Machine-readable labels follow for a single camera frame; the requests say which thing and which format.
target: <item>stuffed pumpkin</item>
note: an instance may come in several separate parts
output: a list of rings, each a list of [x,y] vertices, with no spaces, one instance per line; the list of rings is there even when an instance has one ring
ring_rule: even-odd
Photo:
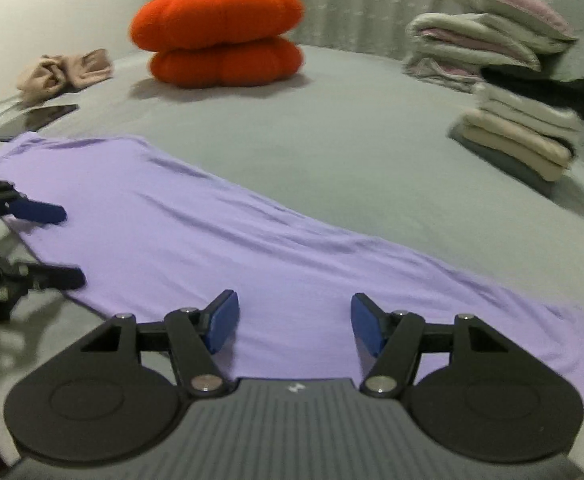
[[[300,0],[152,0],[132,20],[132,41],[151,52],[194,50],[278,36],[303,17]]]
[[[265,38],[199,50],[154,54],[150,72],[159,81],[183,88],[259,86],[293,76],[303,54],[284,38]]]

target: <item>logo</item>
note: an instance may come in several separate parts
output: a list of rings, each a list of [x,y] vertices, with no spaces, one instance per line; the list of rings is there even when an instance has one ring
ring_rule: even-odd
[[[306,388],[307,388],[307,386],[305,386],[304,384],[301,384],[301,383],[290,384],[287,387],[288,391],[292,392],[293,394],[297,394],[299,392],[302,392]]]

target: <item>metal screw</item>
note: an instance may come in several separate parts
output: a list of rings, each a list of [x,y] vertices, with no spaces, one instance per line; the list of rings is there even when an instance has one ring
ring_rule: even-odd
[[[365,386],[367,386],[368,390],[378,394],[386,394],[396,388],[398,383],[391,377],[387,377],[387,375],[375,375],[365,381]]]
[[[199,392],[214,392],[223,386],[223,380],[216,375],[198,375],[192,379],[192,388]]]
[[[6,286],[0,287],[0,301],[8,301],[10,297],[10,291],[7,289]]]

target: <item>gray bed sheet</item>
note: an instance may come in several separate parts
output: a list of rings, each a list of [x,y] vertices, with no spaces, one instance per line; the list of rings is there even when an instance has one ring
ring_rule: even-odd
[[[411,79],[396,60],[304,52],[289,81],[198,91],[150,78],[140,52],[117,62],[112,80],[54,100],[81,109],[42,134],[143,136],[306,215],[584,306],[584,163],[552,202],[447,137],[471,96]],[[0,251],[26,255],[1,222]],[[52,292],[22,301],[14,317],[0,326],[0,450],[10,462],[9,388],[100,321]],[[166,369],[160,356],[151,365]],[[571,456],[584,466],[584,426]]]

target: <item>smartphone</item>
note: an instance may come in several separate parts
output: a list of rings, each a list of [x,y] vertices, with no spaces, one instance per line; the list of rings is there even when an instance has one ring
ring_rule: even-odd
[[[79,105],[58,105],[32,108],[0,126],[0,142],[10,142],[25,132],[38,132],[44,126],[70,112]]]

